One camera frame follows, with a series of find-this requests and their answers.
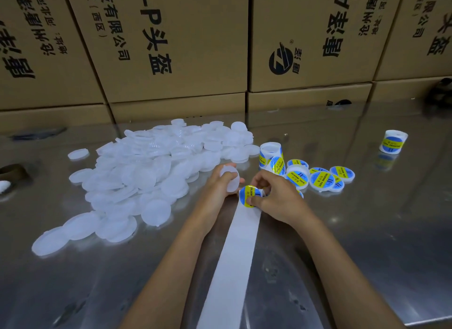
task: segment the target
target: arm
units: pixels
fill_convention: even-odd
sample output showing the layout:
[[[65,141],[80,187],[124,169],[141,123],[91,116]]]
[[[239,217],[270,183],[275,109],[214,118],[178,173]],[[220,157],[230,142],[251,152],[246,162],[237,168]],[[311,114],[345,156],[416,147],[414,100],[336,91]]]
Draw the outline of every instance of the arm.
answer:
[[[247,201],[293,227],[303,238],[320,275],[338,329],[405,328],[374,290],[331,231],[317,218],[290,182],[268,171],[252,181],[268,197]]]
[[[119,329],[180,328],[202,241],[212,229],[224,198],[232,194],[227,193],[227,184],[237,176],[236,173],[226,172],[220,177],[222,167],[223,165],[219,165],[213,170],[195,209],[124,317]]]

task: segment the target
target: metal table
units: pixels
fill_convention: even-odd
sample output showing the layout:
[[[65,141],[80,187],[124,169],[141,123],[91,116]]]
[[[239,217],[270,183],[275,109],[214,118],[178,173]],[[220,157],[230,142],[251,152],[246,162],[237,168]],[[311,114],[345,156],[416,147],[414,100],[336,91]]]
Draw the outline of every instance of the metal table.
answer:
[[[407,325],[452,318],[452,121],[423,115],[413,101],[310,107],[186,119],[189,124],[246,120],[255,144],[278,141],[286,159],[345,165],[355,181],[339,195],[308,190],[305,199],[365,276]],[[0,197],[0,327],[113,329],[153,273],[189,215],[209,173],[190,184],[162,228],[139,219],[134,236],[107,244],[94,235],[47,258],[31,252],[45,230],[90,210],[69,175],[93,167],[95,149],[125,129],[161,122],[71,127],[40,141],[0,137],[0,166],[22,163],[32,180]],[[395,160],[380,156],[387,129],[410,136]],[[88,148],[88,159],[67,153]],[[239,166],[250,180],[257,159]],[[237,200],[229,198],[207,235],[195,269],[183,327],[195,328]],[[333,328],[315,267],[296,233],[263,214],[241,328]]]

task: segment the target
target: person's right hand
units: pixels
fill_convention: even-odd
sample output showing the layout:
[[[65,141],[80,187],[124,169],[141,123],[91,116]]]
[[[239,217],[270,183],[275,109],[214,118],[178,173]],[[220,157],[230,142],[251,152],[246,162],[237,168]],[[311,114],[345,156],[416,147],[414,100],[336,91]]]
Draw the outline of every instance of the person's right hand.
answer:
[[[255,175],[251,185],[263,189],[269,195],[248,197],[246,202],[281,222],[293,226],[303,212],[309,211],[295,186],[284,177],[261,170]]]

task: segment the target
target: hand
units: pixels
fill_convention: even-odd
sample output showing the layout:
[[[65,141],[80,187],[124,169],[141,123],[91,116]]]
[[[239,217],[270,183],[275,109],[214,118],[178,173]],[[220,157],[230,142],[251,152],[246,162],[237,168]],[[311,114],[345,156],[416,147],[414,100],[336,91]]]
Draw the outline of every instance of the hand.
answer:
[[[227,166],[236,167],[235,163],[227,163]],[[237,177],[237,173],[226,172],[220,177],[220,172],[225,165],[216,166],[206,185],[201,191],[198,202],[195,205],[190,217],[198,221],[204,230],[204,235],[212,229],[213,224],[217,220],[218,213],[223,206],[223,202],[228,195],[236,194],[240,187],[234,192],[227,192],[227,184]],[[240,178],[240,183],[244,183],[245,179]]]
[[[284,177],[262,170],[255,175],[251,185],[263,189],[268,196],[249,197],[246,202],[281,222],[294,226],[300,212],[309,211],[295,186]]]

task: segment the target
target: person's right arm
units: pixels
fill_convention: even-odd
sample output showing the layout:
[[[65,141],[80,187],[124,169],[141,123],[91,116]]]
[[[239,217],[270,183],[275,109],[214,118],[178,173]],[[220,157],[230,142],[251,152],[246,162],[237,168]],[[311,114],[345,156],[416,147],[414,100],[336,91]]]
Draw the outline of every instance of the person's right arm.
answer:
[[[289,181],[271,172],[260,171],[251,184],[270,194],[264,198],[250,197],[247,202],[289,224],[303,238],[320,275],[338,329],[405,328]]]

